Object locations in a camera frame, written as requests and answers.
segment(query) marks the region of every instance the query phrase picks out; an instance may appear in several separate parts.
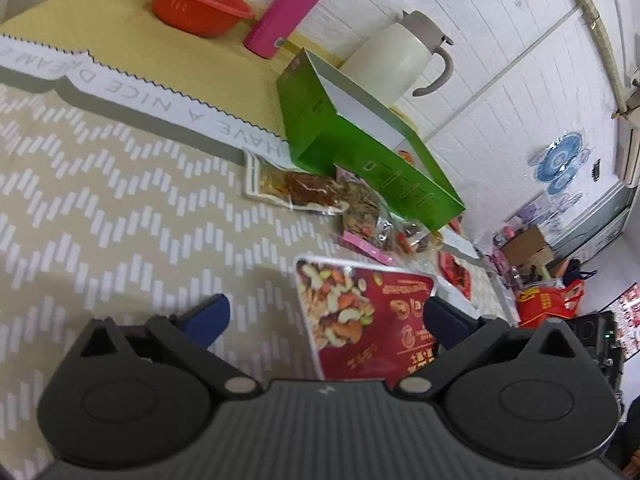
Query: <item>ceiling pipe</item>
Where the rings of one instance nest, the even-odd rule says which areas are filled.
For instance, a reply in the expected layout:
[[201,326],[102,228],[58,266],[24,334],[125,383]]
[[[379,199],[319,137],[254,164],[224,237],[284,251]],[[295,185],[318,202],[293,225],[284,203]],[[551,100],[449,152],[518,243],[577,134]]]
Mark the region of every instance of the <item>ceiling pipe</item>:
[[620,74],[618,73],[616,59],[613,56],[613,49],[611,48],[607,29],[605,28],[604,23],[602,23],[600,13],[593,4],[593,0],[575,1],[580,7],[582,7],[583,15],[585,16],[591,31],[591,36],[596,44],[604,68],[607,71],[607,77],[609,78],[613,95],[616,98],[616,104],[618,106],[618,110],[612,114],[612,118],[615,118],[626,112],[626,99],[625,90],[622,86],[622,81],[620,81]]

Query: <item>snack package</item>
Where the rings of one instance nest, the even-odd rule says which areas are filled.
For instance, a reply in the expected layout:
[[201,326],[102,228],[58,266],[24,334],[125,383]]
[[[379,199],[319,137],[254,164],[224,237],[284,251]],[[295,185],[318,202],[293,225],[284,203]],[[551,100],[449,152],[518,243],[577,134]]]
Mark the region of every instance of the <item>snack package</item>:
[[393,387],[434,359],[435,339],[422,322],[434,276],[305,255],[296,281],[321,379],[382,378]]
[[342,216],[342,239],[385,265],[402,262],[396,226],[384,199],[367,183],[338,168],[338,182],[349,208]]
[[244,192],[258,200],[291,210],[341,214],[349,204],[335,180],[304,171],[283,170],[261,156],[244,152],[246,174]]
[[432,233],[419,220],[401,221],[400,226],[402,229],[400,245],[408,254],[417,256],[442,247],[442,234]]
[[471,300],[471,273],[458,264],[453,254],[438,252],[438,265],[444,278],[459,290],[465,298]]

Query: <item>red plastic bag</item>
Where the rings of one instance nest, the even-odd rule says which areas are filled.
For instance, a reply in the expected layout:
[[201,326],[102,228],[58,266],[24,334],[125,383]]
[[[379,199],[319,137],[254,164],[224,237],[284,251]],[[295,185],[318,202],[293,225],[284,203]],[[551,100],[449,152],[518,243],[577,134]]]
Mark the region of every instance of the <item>red plastic bag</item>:
[[438,264],[446,280],[471,301],[471,273],[456,262],[453,254],[440,251]]
[[583,280],[575,280],[566,288],[530,286],[518,293],[520,326],[537,328],[548,317],[571,319],[575,317],[583,296]]

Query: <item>green box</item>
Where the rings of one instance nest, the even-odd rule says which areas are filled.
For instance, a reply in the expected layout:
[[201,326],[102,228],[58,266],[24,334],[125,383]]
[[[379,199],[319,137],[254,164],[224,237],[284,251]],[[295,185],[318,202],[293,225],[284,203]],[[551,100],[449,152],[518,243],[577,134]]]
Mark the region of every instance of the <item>green box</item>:
[[418,135],[339,70],[303,49],[276,85],[291,158],[300,168],[333,175],[338,165],[356,173],[394,211],[432,231],[464,211]]

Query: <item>white thermos jug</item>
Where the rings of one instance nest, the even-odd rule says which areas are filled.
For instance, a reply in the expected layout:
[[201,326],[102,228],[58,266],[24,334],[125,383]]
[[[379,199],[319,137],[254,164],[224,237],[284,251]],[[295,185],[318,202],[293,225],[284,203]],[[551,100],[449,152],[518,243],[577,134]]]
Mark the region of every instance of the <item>white thermos jug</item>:
[[420,97],[436,91],[453,73],[453,60],[440,45],[453,45],[440,28],[423,13],[403,13],[402,20],[369,38],[340,71],[385,106],[391,106],[424,72],[433,54],[445,63],[444,72],[429,86],[416,88]]

